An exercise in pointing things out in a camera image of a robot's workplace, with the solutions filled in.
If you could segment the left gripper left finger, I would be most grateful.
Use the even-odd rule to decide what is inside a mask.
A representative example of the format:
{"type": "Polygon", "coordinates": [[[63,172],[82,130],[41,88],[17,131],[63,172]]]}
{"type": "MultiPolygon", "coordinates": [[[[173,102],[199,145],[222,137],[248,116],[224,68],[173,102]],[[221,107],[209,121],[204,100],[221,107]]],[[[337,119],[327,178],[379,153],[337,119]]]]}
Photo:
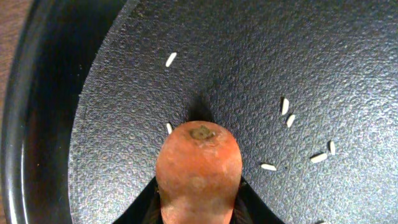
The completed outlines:
{"type": "Polygon", "coordinates": [[[160,195],[155,177],[113,224],[162,224],[160,195]]]}

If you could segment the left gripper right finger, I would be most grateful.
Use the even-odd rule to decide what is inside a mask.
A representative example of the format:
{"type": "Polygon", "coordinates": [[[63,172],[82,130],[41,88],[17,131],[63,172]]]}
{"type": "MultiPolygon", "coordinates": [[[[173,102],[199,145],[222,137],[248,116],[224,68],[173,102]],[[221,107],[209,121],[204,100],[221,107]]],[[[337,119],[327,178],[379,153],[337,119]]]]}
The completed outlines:
{"type": "Polygon", "coordinates": [[[231,224],[284,224],[242,177],[234,203],[231,224]]]}

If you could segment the orange carrot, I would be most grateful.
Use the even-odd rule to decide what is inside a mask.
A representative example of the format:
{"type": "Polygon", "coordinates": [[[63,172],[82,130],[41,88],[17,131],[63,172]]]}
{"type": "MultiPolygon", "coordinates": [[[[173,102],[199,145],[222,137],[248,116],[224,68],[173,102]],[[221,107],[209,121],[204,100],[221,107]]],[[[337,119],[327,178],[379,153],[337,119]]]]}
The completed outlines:
{"type": "Polygon", "coordinates": [[[169,134],[155,165],[164,223],[229,223],[243,160],[234,136],[207,121],[169,134]]]}

